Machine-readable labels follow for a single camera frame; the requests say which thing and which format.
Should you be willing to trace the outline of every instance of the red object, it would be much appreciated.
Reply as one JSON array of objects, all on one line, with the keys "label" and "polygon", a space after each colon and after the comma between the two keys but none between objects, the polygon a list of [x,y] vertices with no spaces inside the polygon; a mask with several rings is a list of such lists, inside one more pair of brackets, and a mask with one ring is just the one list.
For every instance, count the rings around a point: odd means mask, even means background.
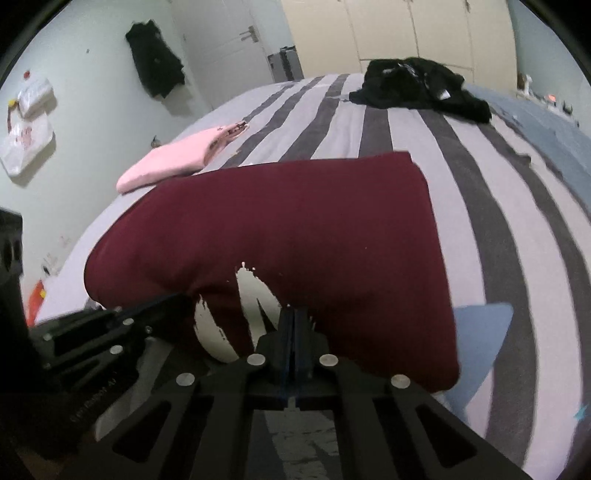
[{"label": "red object", "polygon": [[[427,183],[408,153],[164,181],[99,241],[85,283],[106,307],[202,296],[243,356],[253,351],[236,282],[243,262],[281,305],[310,308],[332,353],[429,391],[455,384],[446,272]],[[197,342],[193,325],[179,331]]]},{"label": "red object", "polygon": [[27,326],[35,326],[35,319],[37,318],[37,313],[39,313],[39,309],[41,308],[44,299],[45,288],[43,287],[43,282],[39,280],[29,296],[29,302],[27,305]]}]

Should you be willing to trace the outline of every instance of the black jacket hanging on wall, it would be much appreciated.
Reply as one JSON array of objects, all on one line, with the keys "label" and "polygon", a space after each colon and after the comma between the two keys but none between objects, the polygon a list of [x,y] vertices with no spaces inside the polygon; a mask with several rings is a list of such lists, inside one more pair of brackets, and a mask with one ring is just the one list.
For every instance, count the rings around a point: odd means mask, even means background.
[{"label": "black jacket hanging on wall", "polygon": [[175,85],[184,85],[183,64],[162,39],[160,29],[150,20],[134,23],[125,34],[142,85],[152,97],[166,97]]}]

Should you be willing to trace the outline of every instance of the white print on shirt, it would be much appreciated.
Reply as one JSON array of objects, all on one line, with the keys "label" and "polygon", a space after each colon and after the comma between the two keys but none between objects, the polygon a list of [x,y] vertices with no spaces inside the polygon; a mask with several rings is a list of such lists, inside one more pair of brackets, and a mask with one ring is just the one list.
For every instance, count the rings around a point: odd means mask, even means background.
[{"label": "white print on shirt", "polygon": [[[251,270],[246,268],[244,262],[242,268],[236,272],[236,281],[238,282],[242,313],[248,322],[252,345],[256,348],[258,339],[266,333],[261,309],[265,312],[271,324],[277,328],[281,304],[269,287],[260,278],[256,277]],[[216,324],[207,302],[202,297],[199,297],[199,301],[195,305],[195,326],[193,329],[199,343],[216,360],[230,363],[238,359],[236,351],[228,341],[224,331]]]}]

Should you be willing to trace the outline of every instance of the pink folded cloth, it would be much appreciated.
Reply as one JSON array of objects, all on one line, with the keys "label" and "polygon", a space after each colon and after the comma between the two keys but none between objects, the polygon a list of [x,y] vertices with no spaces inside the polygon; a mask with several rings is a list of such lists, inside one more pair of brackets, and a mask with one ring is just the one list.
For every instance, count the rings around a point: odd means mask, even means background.
[{"label": "pink folded cloth", "polygon": [[209,128],[155,148],[121,175],[117,192],[127,193],[176,175],[195,173],[247,128],[246,122]]}]

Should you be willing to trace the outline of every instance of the light blue cloth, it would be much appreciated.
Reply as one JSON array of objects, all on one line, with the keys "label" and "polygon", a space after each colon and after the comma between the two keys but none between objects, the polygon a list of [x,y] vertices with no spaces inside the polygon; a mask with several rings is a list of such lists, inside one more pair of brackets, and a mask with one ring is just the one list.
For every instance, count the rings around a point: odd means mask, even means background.
[{"label": "light blue cloth", "polygon": [[513,125],[561,173],[564,182],[591,213],[591,138],[573,123],[524,99],[465,84],[479,99]]},{"label": "light blue cloth", "polygon": [[491,370],[513,318],[508,303],[460,307],[456,319],[460,378],[443,396],[452,413],[466,422],[465,408]]}]

